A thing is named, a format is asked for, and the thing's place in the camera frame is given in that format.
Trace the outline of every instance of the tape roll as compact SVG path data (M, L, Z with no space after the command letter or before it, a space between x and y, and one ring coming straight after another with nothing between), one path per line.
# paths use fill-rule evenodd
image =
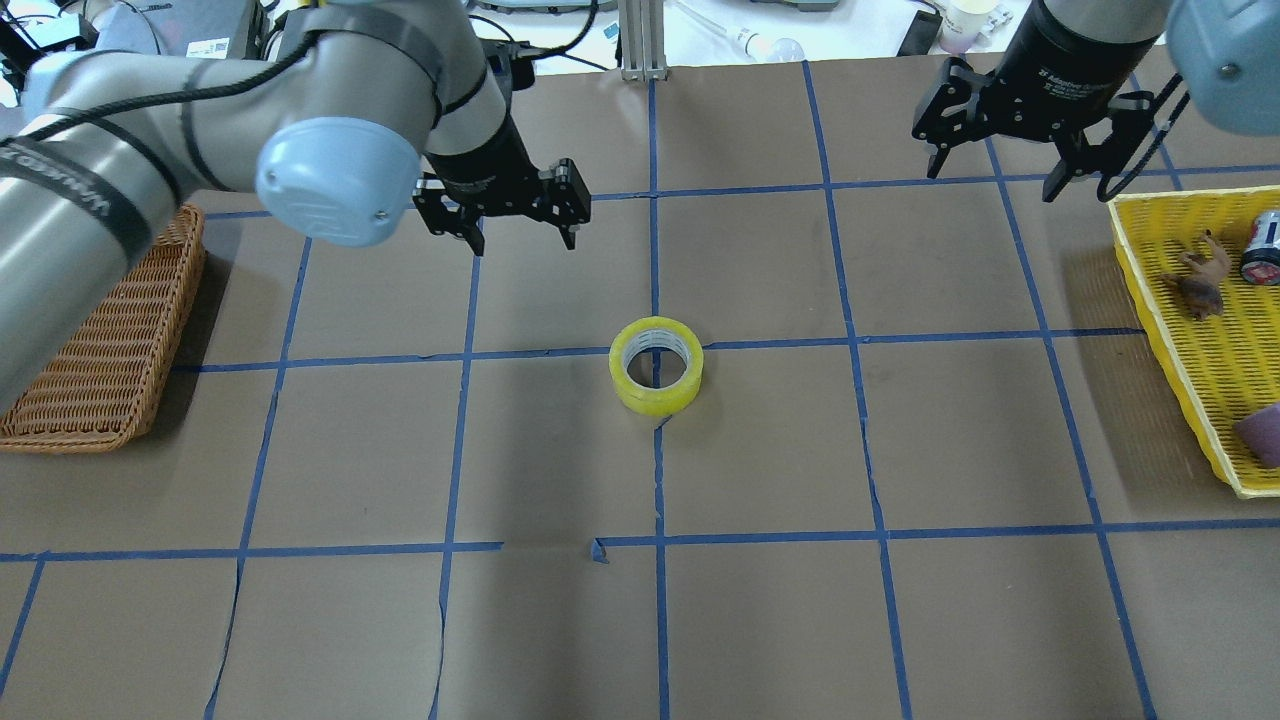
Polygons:
M664 348L685 361L685 374L663 388L645 387L627 373L641 352ZM641 318L618 333L609 347L609 375L622 404L641 415L675 415L698 397L703 386L703 345L684 323L669 318Z

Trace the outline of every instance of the brown wicker basket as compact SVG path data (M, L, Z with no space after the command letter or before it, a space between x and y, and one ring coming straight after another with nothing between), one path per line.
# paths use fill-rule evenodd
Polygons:
M105 452L151 429L205 268L183 205L155 246L0 416L0 451Z

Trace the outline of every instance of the white cup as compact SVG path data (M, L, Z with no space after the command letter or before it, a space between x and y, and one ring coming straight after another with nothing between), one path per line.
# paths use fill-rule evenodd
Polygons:
M987 15L996 9L998 0L951 0L942 19L942 35L938 47L952 55L959 55L973 47L978 31L987 22Z

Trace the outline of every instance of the metal frame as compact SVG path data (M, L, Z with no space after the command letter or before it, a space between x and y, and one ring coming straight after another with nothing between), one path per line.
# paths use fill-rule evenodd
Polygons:
M667 79L662 12L662 0L618 0L625 79Z

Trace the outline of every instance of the light blue joint cover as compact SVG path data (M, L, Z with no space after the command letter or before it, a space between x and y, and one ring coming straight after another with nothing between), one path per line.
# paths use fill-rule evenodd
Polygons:
M58 78L63 77L63 70L78 61L81 58L106 53L106 50L81 50L76 53L54 53L41 58L31 72L27 73L27 85L22 91L22 118L26 122L35 120L49 109L52 101L54 86Z
M1196 109L1236 135L1280 135L1280 0L1180 0L1169 53Z
M253 184L291 228L364 247L396 231L420 174L419 152L399 133L358 118L311 118L266 141Z

